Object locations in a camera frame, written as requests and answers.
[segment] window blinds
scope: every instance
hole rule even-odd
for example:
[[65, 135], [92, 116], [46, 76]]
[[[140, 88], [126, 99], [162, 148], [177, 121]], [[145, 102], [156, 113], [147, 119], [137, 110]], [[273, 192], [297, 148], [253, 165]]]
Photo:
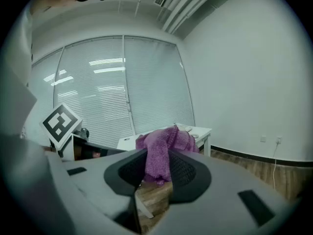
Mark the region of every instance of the window blinds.
[[175, 122], [195, 125], [188, 84], [175, 45], [125, 37], [125, 59], [137, 134]]
[[121, 37], [70, 45], [60, 60], [54, 106], [64, 102], [78, 114], [90, 142], [116, 148], [120, 138], [133, 134], [124, 72]]
[[53, 86], [55, 72], [58, 67], [61, 51], [58, 51], [32, 67], [29, 90], [37, 98], [36, 104], [25, 122], [26, 138], [40, 145], [50, 146], [49, 138], [39, 123], [53, 108]]

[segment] electrical cable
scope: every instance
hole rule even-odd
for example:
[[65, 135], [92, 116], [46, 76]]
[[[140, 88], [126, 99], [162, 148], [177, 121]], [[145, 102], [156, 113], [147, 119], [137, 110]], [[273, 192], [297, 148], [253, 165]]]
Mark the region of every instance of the electrical cable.
[[[274, 151], [274, 154], [273, 154], [273, 158], [275, 157], [275, 153], [276, 153], [277, 147], [278, 147], [278, 145], [279, 145], [279, 142], [277, 142], [276, 144], [277, 144], [277, 145], [276, 145], [276, 148], [275, 148], [275, 151]], [[276, 186], [275, 186], [275, 177], [274, 177], [275, 169], [276, 169], [276, 158], [275, 158], [275, 166], [274, 166], [274, 171], [273, 171], [274, 190], [276, 190]]]

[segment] white desk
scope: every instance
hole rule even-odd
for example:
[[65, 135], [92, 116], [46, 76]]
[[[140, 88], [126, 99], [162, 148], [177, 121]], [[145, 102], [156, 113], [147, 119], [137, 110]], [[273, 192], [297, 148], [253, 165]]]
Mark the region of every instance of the white desk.
[[[145, 135], [145, 134], [150, 133], [152, 131], [137, 134], [134, 136], [121, 138], [118, 142], [117, 149], [126, 150], [126, 151], [135, 150], [136, 149], [136, 139], [140, 135]], [[189, 131], [190, 135], [198, 135], [199, 136], [198, 138], [196, 138], [196, 145], [197, 145], [197, 147], [204, 145], [204, 154], [206, 156], [209, 156], [209, 157], [211, 155], [211, 131], [212, 131], [212, 129], [202, 128], [202, 127], [192, 127], [192, 130]]]

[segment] wall socket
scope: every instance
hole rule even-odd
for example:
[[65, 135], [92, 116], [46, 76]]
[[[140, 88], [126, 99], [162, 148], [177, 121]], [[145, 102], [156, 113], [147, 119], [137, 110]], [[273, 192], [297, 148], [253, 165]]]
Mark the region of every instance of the wall socket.
[[276, 139], [276, 144], [281, 144], [282, 143], [282, 139], [283, 139], [282, 136], [278, 136], [277, 139]]
[[261, 136], [261, 142], [266, 142], [266, 136]]

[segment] purple towel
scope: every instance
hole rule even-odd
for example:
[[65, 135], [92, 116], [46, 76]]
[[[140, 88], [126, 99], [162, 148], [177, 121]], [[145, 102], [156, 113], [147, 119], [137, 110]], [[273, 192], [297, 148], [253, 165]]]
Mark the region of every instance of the purple towel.
[[136, 139], [136, 149], [148, 149], [145, 177], [147, 182], [163, 185], [171, 181], [168, 149], [198, 152], [195, 138], [176, 125], [164, 130], [156, 130]]

